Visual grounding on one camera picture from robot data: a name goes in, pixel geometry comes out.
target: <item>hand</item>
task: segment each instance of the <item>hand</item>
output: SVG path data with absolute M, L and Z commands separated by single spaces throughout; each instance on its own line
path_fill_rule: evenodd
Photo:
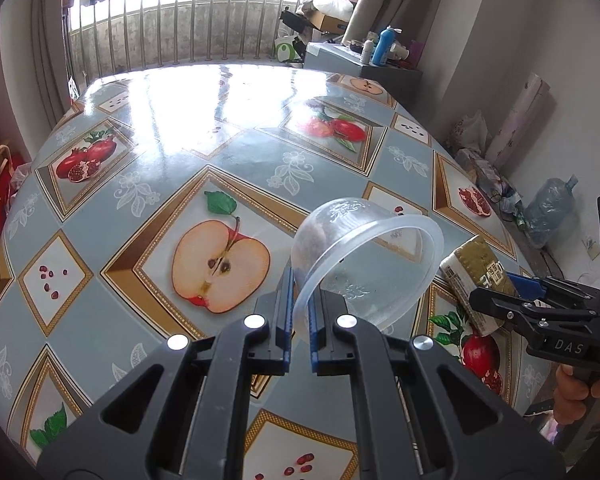
M 558 387 L 554 390 L 554 419 L 559 424 L 573 424 L 587 411 L 582 401 L 589 397 L 589 388 L 573 377 L 573 367 L 569 365 L 558 366 L 555 379 Z M 591 396 L 600 398 L 600 379 L 591 387 Z

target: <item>gold and white package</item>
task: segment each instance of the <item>gold and white package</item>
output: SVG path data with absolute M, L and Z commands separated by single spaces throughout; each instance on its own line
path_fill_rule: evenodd
M 469 294 L 479 286 L 510 296 L 518 295 L 504 267 L 481 236 L 471 238 L 442 260 L 440 270 L 481 336 L 502 326 L 503 321 L 476 312 L 469 305 Z

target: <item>transparent plastic bowl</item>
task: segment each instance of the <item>transparent plastic bowl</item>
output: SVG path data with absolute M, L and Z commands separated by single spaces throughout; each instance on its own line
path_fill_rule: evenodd
M 384 330 L 424 294 L 443 248 L 442 231 L 427 216 L 399 216 L 361 198 L 321 205 L 302 222 L 291 249 L 300 290 L 294 330 L 309 341 L 306 306 L 318 285 L 343 295 L 351 314 Z

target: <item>blue bottle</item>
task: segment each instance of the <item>blue bottle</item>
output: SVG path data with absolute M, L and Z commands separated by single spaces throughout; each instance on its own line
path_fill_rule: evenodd
M 374 56 L 371 58 L 371 63 L 374 65 L 385 65 L 386 57 L 389 55 L 389 49 L 395 41 L 395 33 L 402 32 L 401 28 L 387 27 L 380 33 L 380 41 L 374 52 Z
M 575 175 L 568 182 L 550 178 L 526 206 L 526 236 L 536 249 L 543 247 L 562 221 L 576 207 L 572 189 L 578 183 Z

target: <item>balcony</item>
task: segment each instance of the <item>balcony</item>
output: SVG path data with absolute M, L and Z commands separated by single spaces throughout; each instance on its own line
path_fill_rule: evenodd
M 270 62 L 280 12 L 300 0 L 74 1 L 64 22 L 70 75 L 96 78 L 193 62 Z

